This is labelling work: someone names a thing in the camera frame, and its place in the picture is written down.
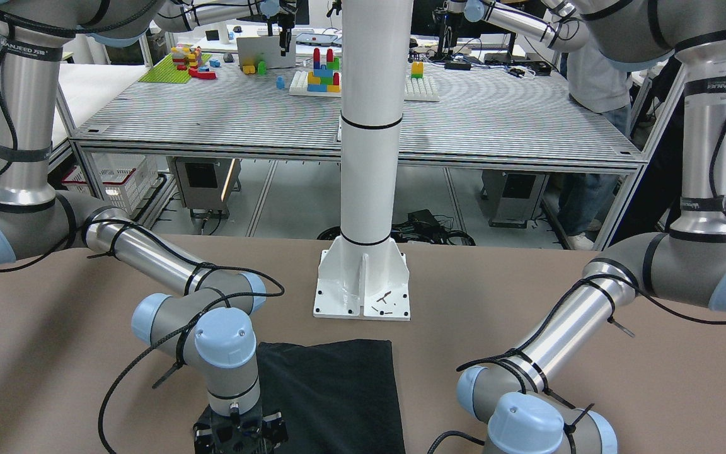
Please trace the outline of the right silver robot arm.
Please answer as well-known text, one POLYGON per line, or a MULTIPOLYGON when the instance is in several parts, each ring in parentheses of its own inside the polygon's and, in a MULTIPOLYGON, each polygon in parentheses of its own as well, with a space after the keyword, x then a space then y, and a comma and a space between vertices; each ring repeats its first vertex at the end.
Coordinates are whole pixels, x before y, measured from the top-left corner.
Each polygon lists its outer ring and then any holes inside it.
POLYGON ((0 1, 0 272, 57 250, 112 256, 180 298, 147 297, 134 334, 205 379, 209 404, 193 426, 194 448, 271 453, 288 439, 282 414, 260 404, 251 314, 270 293, 259 271, 190 255, 103 199, 48 183, 53 104, 62 48, 79 34, 132 44, 150 23, 172 30, 196 18, 182 1, 0 1))

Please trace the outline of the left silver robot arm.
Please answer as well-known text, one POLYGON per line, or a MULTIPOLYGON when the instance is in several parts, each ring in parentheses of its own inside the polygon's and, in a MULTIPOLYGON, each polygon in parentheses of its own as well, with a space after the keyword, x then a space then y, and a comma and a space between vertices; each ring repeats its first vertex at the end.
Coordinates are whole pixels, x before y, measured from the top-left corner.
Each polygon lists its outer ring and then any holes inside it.
POLYGON ((487 423, 486 453, 611 453, 613 428, 557 396, 548 380, 617 308, 644 296, 726 312, 726 1, 548 1, 556 28, 513 20, 499 2, 469 1, 482 18, 541 35, 570 52, 592 38, 634 71, 673 55, 684 71, 681 215, 663 235, 632 236, 591 260, 583 276, 517 347, 460 367, 458 400, 487 423))

